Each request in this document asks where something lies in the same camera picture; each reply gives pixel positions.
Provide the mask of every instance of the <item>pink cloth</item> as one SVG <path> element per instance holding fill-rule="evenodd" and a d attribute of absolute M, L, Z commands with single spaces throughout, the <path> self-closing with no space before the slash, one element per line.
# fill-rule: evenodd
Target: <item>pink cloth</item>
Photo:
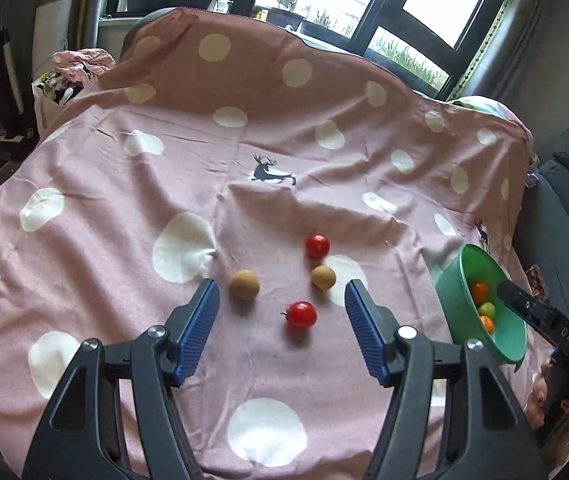
<path fill-rule="evenodd" d="M 102 48 L 84 48 L 79 51 L 65 50 L 53 54 L 56 70 L 64 74 L 71 82 L 80 82 L 85 88 L 88 86 L 89 71 L 94 75 L 102 75 L 112 69 L 116 62 L 106 50 Z"/>
<path fill-rule="evenodd" d="M 79 342 L 135 338 L 210 276 L 220 312 L 175 395 L 200 465 L 215 478 L 362 478 L 391 391 L 367 373 L 345 283 L 365 279 L 401 323 L 449 341 L 432 279 L 461 244 L 479 243 L 477 219 L 525 283 L 511 236 L 528 167 L 514 122 L 423 98 L 272 25 L 167 14 L 0 191 L 0 449 L 20 473 Z M 314 229 L 339 279 L 326 295 L 303 255 Z M 260 277 L 254 304 L 228 295 L 240 269 Z M 291 336 L 281 312 L 299 300 L 319 319 Z M 522 368 L 505 367 L 523 404 L 548 354 L 531 335 Z M 422 473 L 437 458 L 442 394 L 437 383 Z"/>

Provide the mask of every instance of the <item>green tomato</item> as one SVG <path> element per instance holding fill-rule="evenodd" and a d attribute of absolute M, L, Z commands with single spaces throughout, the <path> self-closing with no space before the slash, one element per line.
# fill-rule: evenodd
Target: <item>green tomato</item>
<path fill-rule="evenodd" d="M 487 316 L 489 319 L 494 320 L 495 319 L 495 305 L 493 303 L 491 303 L 490 301 L 487 301 L 486 303 L 481 304 L 477 308 L 477 313 L 480 314 L 481 316 Z"/>

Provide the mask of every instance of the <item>black planter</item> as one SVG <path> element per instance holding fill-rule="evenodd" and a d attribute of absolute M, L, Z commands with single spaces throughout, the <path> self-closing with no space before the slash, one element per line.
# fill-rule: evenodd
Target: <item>black planter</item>
<path fill-rule="evenodd" d="M 215 7 L 214 0 L 126 0 L 127 12 L 146 16 L 149 12 L 166 7 L 191 7 L 208 10 Z"/>
<path fill-rule="evenodd" d="M 298 30 L 299 24 L 304 20 L 304 16 L 291 12 L 290 10 L 272 7 L 266 15 L 266 21 L 278 27 L 286 28 L 290 25 L 293 30 Z"/>
<path fill-rule="evenodd" d="M 337 32 L 334 32 L 327 27 L 323 27 L 317 23 L 308 22 L 307 20 L 304 20 L 302 22 L 302 26 L 299 28 L 299 31 L 302 34 L 310 36 L 311 38 L 324 41 L 325 43 L 330 43 L 338 48 L 342 48 L 343 50 L 346 50 L 346 47 L 350 41 L 349 38 L 343 36 L 342 34 L 338 34 Z"/>

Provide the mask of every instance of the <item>red tomato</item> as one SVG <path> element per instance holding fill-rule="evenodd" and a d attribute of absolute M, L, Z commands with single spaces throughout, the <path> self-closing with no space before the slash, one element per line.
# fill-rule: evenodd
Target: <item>red tomato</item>
<path fill-rule="evenodd" d="M 330 249 L 328 238 L 319 233 L 311 233 L 304 241 L 307 256 L 312 260 L 321 260 L 327 256 Z"/>
<path fill-rule="evenodd" d="M 493 332 L 495 332 L 495 325 L 493 324 L 493 321 L 491 321 L 491 318 L 487 316 L 480 316 L 480 321 L 484 325 L 485 329 L 487 329 L 488 335 L 493 335 Z"/>
<path fill-rule="evenodd" d="M 475 306 L 487 303 L 488 287 L 485 282 L 473 282 L 469 285 L 469 290 L 471 291 L 471 298 L 473 298 Z"/>
<path fill-rule="evenodd" d="M 290 304 L 285 316 L 291 328 L 309 328 L 317 321 L 315 307 L 306 301 Z"/>

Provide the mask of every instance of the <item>blue gripper pad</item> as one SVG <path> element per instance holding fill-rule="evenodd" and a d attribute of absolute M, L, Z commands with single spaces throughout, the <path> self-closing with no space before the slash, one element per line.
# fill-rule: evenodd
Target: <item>blue gripper pad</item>
<path fill-rule="evenodd" d="M 202 350 L 209 338 L 220 307 L 220 288 L 213 280 L 203 280 L 191 301 L 173 311 L 167 320 L 170 345 L 175 356 L 176 386 L 196 373 Z"/>
<path fill-rule="evenodd" d="M 392 342 L 392 334 L 397 329 L 395 318 L 390 311 L 391 319 L 385 320 L 381 316 L 379 311 L 383 307 L 373 303 L 360 280 L 351 280 L 346 285 L 344 306 L 369 373 L 382 386 L 389 386 L 391 373 L 387 366 L 385 345 Z"/>

